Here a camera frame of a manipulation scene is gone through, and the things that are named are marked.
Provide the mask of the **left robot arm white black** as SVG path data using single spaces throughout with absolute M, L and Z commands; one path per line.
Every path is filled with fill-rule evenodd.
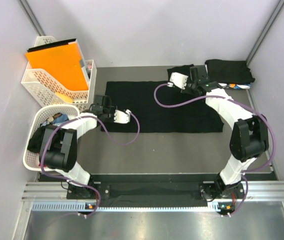
M 96 95 L 87 110 L 75 119 L 67 120 L 61 127 L 45 129 L 40 150 L 40 162 L 66 178 L 68 198 L 88 199 L 95 194 L 91 175 L 77 162 L 78 139 L 97 128 L 101 123 L 113 122 L 116 107 L 107 95 Z

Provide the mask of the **black t shirt flower print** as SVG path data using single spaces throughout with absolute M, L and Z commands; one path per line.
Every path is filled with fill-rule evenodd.
M 204 100 L 173 108 L 193 96 L 165 84 L 172 73 L 188 76 L 190 68 L 191 65 L 100 68 L 96 93 L 109 96 L 112 105 L 121 110 L 129 109 L 137 117 L 128 124 L 108 123 L 107 130 L 115 133 L 221 133 L 224 123 Z

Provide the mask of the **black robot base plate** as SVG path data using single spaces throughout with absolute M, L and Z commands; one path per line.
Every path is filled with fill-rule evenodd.
M 203 207 L 209 199 L 202 191 L 213 187 L 216 178 L 214 173 L 95 174 L 92 187 L 100 193 L 100 206 L 106 208 Z M 239 184 L 214 200 L 233 203 L 243 196 L 244 185 Z

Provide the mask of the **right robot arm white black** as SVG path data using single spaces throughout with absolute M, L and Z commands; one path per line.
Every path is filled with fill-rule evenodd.
M 233 103 L 231 96 L 217 82 L 210 82 L 204 65 L 189 69 L 190 76 L 182 82 L 182 93 L 205 96 L 205 103 L 231 127 L 229 142 L 231 156 L 217 175 L 214 186 L 203 189 L 203 197 L 210 201 L 226 198 L 233 193 L 248 167 L 268 150 L 268 130 L 260 116 Z

